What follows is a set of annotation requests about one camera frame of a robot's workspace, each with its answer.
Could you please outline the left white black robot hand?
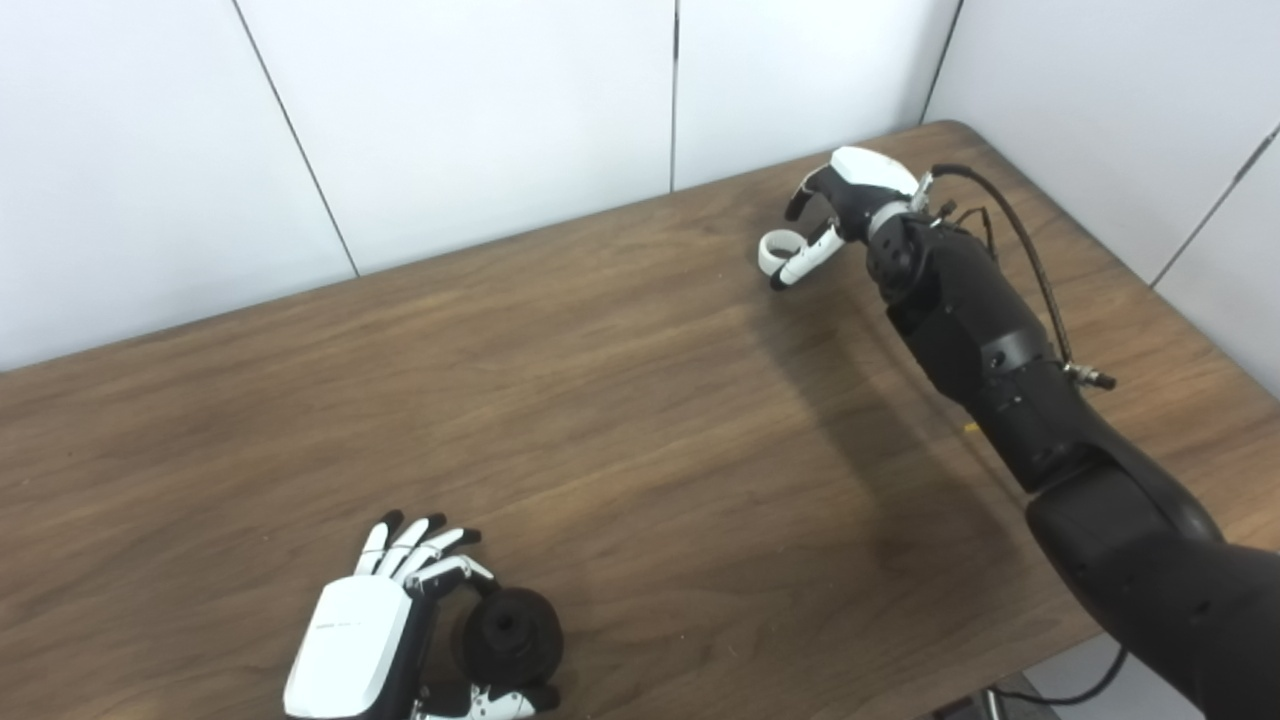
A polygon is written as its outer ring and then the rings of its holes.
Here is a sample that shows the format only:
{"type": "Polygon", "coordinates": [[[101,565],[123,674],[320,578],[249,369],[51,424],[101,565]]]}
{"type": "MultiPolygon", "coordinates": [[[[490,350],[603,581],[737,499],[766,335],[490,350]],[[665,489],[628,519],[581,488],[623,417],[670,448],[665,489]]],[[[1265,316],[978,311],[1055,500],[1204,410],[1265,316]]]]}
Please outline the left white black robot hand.
{"type": "Polygon", "coordinates": [[[288,719],[527,719],[561,706],[564,633],[552,602],[468,556],[483,533],[442,512],[383,515],[353,570],[323,587],[283,691],[288,719]],[[444,602],[476,603],[454,633],[460,678],[425,678],[444,602]]]}

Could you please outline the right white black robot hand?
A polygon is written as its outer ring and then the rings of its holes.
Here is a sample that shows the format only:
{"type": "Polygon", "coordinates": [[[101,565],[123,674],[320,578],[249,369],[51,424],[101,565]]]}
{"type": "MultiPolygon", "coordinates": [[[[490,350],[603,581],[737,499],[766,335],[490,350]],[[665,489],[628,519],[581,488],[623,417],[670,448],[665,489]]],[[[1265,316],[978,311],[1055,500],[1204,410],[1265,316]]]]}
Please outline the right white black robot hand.
{"type": "Polygon", "coordinates": [[[842,146],[810,172],[788,200],[783,218],[797,222],[814,197],[829,205],[829,218],[810,234],[777,229],[762,236],[756,264],[771,288],[787,290],[852,242],[865,243],[891,218],[923,209],[920,179],[900,161],[869,149],[842,146]]]}

